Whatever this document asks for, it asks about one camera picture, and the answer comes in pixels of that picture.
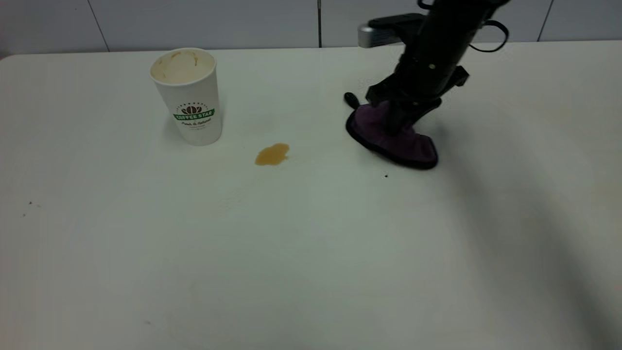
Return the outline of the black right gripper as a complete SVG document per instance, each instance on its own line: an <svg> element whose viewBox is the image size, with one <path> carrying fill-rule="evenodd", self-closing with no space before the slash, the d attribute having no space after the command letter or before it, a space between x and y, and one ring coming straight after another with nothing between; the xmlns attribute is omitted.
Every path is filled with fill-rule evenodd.
<svg viewBox="0 0 622 350"><path fill-rule="evenodd" d="M371 108L386 106L384 131L395 137L442 104L442 96L463 86L469 73L460 66L466 49L405 49L388 77L370 86L365 99Z"/></svg>

